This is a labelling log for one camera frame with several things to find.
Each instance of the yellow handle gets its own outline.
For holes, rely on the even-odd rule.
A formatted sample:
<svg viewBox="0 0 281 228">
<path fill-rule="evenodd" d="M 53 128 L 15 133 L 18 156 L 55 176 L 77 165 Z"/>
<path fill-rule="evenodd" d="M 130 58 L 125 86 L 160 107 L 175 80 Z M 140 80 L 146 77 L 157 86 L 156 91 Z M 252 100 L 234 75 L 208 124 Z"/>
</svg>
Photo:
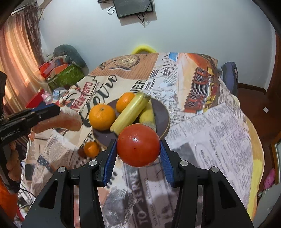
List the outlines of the yellow handle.
<svg viewBox="0 0 281 228">
<path fill-rule="evenodd" d="M 157 53 L 153 48 L 151 48 L 147 45 L 140 45 L 133 50 L 132 54 L 133 55 L 139 54 L 142 51 L 145 51 L 145 52 L 148 52 L 148 53 Z"/>
</svg>

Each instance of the pink toy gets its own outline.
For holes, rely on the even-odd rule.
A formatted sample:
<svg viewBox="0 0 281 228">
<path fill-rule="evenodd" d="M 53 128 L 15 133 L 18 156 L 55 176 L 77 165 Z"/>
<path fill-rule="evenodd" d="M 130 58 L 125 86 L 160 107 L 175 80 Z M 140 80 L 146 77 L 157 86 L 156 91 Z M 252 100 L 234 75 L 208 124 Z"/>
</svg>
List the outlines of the pink toy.
<svg viewBox="0 0 281 228">
<path fill-rule="evenodd" d="M 270 188 L 275 182 L 275 169 L 270 170 L 268 176 L 264 180 L 264 190 Z"/>
<path fill-rule="evenodd" d="M 53 97 L 50 93 L 48 93 L 47 91 L 45 91 L 42 95 L 42 98 L 43 98 L 43 101 L 46 103 L 46 104 L 51 104 L 52 101 L 53 101 Z"/>
</svg>

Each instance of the newspaper print tablecloth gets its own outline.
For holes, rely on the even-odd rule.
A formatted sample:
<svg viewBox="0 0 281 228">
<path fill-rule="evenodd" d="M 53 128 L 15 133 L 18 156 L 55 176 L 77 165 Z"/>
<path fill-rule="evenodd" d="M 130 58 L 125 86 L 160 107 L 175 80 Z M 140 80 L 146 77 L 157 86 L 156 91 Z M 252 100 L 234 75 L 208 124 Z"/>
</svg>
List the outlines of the newspaper print tablecloth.
<svg viewBox="0 0 281 228">
<path fill-rule="evenodd" d="M 245 116 L 216 67 L 216 59 L 188 53 L 127 55 L 102 63 L 57 102 L 81 115 L 81 130 L 48 130 L 29 143 L 26 183 L 38 194 L 58 167 L 76 168 L 88 162 L 77 155 L 77 149 L 94 140 L 88 120 L 91 107 L 107 104 L 124 92 L 143 91 L 169 111 L 171 127 L 166 140 L 170 148 L 197 167 L 218 166 L 247 207 L 251 140 Z M 60 152 L 52 150 L 51 156 L 50 147 L 58 146 Z M 198 190 L 200 205 L 202 188 Z M 159 158 L 142 168 L 117 158 L 111 181 L 99 188 L 106 227 L 170 227 L 177 197 L 178 189 L 167 183 Z M 74 210 L 79 227 L 77 199 Z M 196 226 L 200 224 L 198 216 Z"/>
</svg>

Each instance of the curtain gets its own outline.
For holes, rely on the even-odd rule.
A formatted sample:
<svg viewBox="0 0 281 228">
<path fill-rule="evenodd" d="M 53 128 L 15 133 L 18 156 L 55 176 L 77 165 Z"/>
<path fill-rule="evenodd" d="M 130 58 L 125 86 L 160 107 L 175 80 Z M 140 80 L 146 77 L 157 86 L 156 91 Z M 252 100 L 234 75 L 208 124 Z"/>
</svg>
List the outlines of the curtain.
<svg viewBox="0 0 281 228">
<path fill-rule="evenodd" d="M 24 11 L 10 16 L 0 30 L 0 71 L 7 75 L 3 102 L 8 111 L 24 110 L 40 87 L 51 92 L 33 54 Z"/>
<path fill-rule="evenodd" d="M 28 39 L 38 66 L 44 63 L 41 49 L 41 35 L 39 31 L 38 7 L 35 3 L 28 4 L 24 8 L 25 25 Z"/>
</svg>

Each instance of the green bag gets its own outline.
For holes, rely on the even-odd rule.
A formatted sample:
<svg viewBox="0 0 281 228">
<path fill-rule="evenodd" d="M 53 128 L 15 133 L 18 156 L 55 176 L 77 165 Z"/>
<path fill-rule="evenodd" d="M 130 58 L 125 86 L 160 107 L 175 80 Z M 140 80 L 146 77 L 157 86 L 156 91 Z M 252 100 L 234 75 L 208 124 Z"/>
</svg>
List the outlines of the green bag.
<svg viewBox="0 0 281 228">
<path fill-rule="evenodd" d="M 75 66 L 74 64 L 71 64 L 53 78 L 49 78 L 47 82 L 50 88 L 54 90 L 58 87 L 64 87 L 64 85 L 66 84 L 70 86 L 75 85 L 83 77 L 84 74 L 80 70 L 80 68 Z"/>
</svg>

